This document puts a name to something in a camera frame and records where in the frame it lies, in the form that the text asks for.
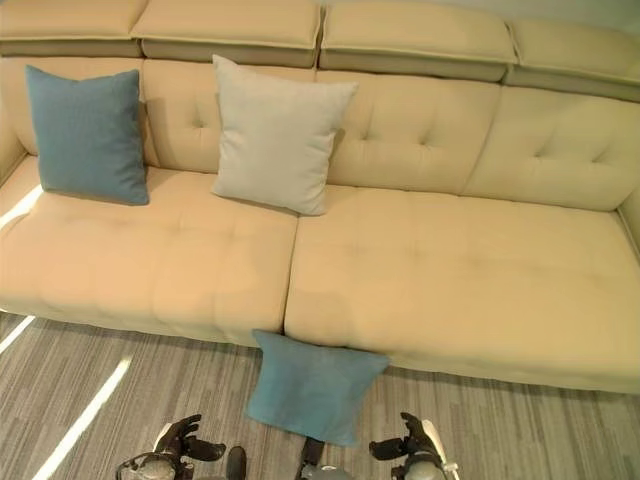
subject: sofa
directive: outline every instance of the sofa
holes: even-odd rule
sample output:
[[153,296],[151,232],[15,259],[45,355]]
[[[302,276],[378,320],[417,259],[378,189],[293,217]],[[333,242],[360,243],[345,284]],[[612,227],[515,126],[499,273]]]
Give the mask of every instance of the sofa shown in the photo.
[[[640,43],[412,2],[7,0],[0,308],[393,365],[640,392]],[[210,192],[211,54],[357,82],[327,212]],[[25,66],[140,71],[151,201],[43,192]]]

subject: back cushion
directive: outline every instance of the back cushion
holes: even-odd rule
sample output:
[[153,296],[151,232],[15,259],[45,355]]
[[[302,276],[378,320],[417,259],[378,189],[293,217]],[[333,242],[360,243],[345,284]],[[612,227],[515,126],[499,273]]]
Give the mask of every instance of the back cushion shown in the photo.
[[[247,67],[297,81],[312,82],[313,70]],[[217,173],[220,112],[213,64],[145,60],[143,82],[157,157],[164,168]]]
[[640,184],[640,105],[503,88],[464,195],[607,211]]
[[357,82],[330,159],[328,183],[460,193],[485,141],[498,85],[319,71]]

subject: gray striped carpet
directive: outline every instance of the gray striped carpet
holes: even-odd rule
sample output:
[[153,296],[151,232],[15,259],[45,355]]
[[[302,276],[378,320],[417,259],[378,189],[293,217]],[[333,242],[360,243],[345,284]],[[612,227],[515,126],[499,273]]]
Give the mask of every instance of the gray striped carpet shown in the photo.
[[[0,313],[0,339],[21,319]],[[122,382],[51,478],[113,479],[166,422],[196,412],[202,438],[245,447],[249,479],[294,478],[303,439],[243,414],[258,350],[41,319],[0,354],[0,478],[33,478],[126,356]],[[640,397],[397,368],[367,395],[360,446],[329,447],[325,463],[389,479],[393,463],[373,461],[367,443],[404,434],[403,410],[434,422],[463,480],[640,478]],[[223,471],[197,463],[196,479]]]

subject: sofa cushion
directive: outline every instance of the sofa cushion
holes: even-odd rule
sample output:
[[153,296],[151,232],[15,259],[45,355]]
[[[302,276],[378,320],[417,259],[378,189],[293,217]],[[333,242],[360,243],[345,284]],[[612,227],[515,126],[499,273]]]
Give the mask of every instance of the sofa cushion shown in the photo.
[[328,7],[320,67],[498,81],[515,59],[505,23],[487,12],[343,2]]
[[150,58],[311,67],[319,30],[310,0],[149,0],[132,35]]
[[329,161],[337,185],[460,193],[500,95],[498,85],[401,75],[319,71],[317,81],[358,84]]
[[504,87],[465,195],[610,211],[640,184],[640,105]]
[[552,20],[513,20],[510,28],[519,62],[505,83],[640,101],[638,38]]
[[[0,230],[0,307],[245,345],[280,331],[296,217],[211,195],[213,180],[150,167],[137,208],[43,193]],[[37,184],[30,157],[0,189],[3,211]]]
[[261,75],[213,56],[220,89],[220,171],[213,191],[321,215],[329,155],[356,83]]
[[616,213],[352,187],[299,220],[285,333],[421,370],[640,392]]
[[139,57],[130,35],[147,0],[6,0],[2,55]]
[[[247,68],[301,82],[314,79],[310,69]],[[220,108],[213,66],[210,63],[146,60],[142,76],[153,131],[153,144],[145,147],[146,161],[164,168],[217,173]]]
[[138,122],[138,70],[82,81],[27,65],[47,191],[149,203]]

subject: pillow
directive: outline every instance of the pillow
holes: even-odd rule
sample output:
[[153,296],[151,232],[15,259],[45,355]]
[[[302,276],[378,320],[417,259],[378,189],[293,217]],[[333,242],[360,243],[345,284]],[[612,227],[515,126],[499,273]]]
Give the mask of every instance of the pillow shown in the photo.
[[294,82],[217,55],[213,63],[222,120],[213,192],[324,213],[333,138],[357,84]]
[[149,203],[137,70],[70,80],[26,67],[40,182],[47,191]]
[[388,357],[317,347],[259,330],[253,336],[263,357],[247,414],[316,440],[354,445],[365,392],[389,364]]

